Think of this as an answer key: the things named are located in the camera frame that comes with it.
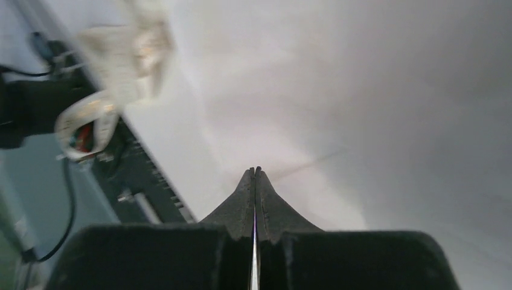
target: curled tape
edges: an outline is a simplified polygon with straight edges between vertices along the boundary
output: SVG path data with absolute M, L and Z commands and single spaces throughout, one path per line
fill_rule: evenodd
M 63 111 L 57 118 L 55 133 L 62 152 L 71 160 L 80 160 L 105 149 L 114 133 L 118 114 L 106 91 L 96 92 Z M 75 132 L 85 124 L 94 122 L 94 147 L 91 152 L 81 152 L 71 147 Z

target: black cable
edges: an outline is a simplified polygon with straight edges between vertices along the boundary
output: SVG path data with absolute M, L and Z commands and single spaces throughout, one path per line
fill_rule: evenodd
M 40 72 L 38 74 L 35 74 L 32 72 L 20 71 L 18 69 L 11 68 L 9 66 L 0 65 L 0 73 L 15 73 L 15 74 L 19 74 L 19 75 L 27 76 L 27 77 L 43 77 L 43 76 L 47 76 L 47 75 L 51 74 L 51 71 Z
M 69 162 L 69 159 L 62 159 L 62 170 L 64 173 L 64 182 L 69 196 L 68 226 L 66 227 L 64 235 L 60 238 L 57 245 L 55 245 L 55 247 L 50 252 L 48 252 L 48 254 L 46 254 L 44 257 L 37 259 L 36 262 L 44 262 L 53 257 L 53 255 L 55 255 L 55 253 L 62 247 L 64 242 L 66 242 L 66 239 L 68 238 L 71 229 L 73 228 L 73 224 L 75 222 L 77 212 L 77 201 L 75 196 L 75 188 L 73 187 L 73 181 L 71 180 L 71 163 Z

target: measuring tape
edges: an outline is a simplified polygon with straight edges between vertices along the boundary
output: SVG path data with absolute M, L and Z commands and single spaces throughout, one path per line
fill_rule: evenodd
M 57 140 L 63 153 L 72 160 L 82 160 L 102 151 L 110 142 L 126 105 L 156 95 L 158 89 L 154 80 L 160 77 L 157 67 L 170 54 L 165 19 L 148 13 L 162 13 L 162 9 L 156 8 L 159 1 L 149 1 L 153 6 L 145 7 L 143 13 L 134 9 L 140 9 L 139 4 L 148 4 L 146 1 L 117 2 L 129 12 L 130 25 L 90 28 L 78 36 L 86 47 L 86 60 L 100 76 L 106 90 L 73 104 L 57 119 Z M 94 145 L 90 152 L 84 152 L 72 146 L 71 140 L 77 130 L 91 122 L 94 123 Z
M 55 133 L 64 155 L 71 160 L 82 160 L 107 147 L 118 121 L 114 104 L 107 97 L 107 91 L 96 92 L 78 101 L 62 112 L 57 118 Z M 94 146 L 90 152 L 83 152 L 71 146 L 71 140 L 82 126 L 94 122 Z

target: black machine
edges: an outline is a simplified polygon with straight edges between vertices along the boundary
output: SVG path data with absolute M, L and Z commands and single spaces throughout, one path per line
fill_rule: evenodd
M 195 225 L 126 224 L 69 241 L 46 289 L 459 289 L 419 232 L 324 232 L 282 200 L 258 167 Z
M 53 133 L 62 111 L 95 92 L 79 69 L 66 72 L 76 64 L 73 56 L 62 57 L 60 66 L 65 70 L 53 61 L 67 51 L 64 43 L 47 41 L 39 33 L 30 40 L 48 71 L 24 72 L 0 65 L 0 149 L 18 148 L 26 137 Z M 7 74 L 47 79 L 7 82 Z

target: gray surface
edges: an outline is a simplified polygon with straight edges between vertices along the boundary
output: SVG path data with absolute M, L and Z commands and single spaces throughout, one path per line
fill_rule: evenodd
M 12 188 L 5 195 L 16 200 L 27 221 L 30 239 L 39 255 L 55 246 L 69 219 L 69 198 L 62 173 L 60 154 L 53 135 L 31 137 L 21 149 L 5 153 L 4 167 Z M 72 233 L 91 224 L 116 222 L 117 218 L 88 172 L 74 167 L 71 176 L 77 196 L 77 215 Z M 58 255 L 45 262 L 43 276 L 50 273 Z

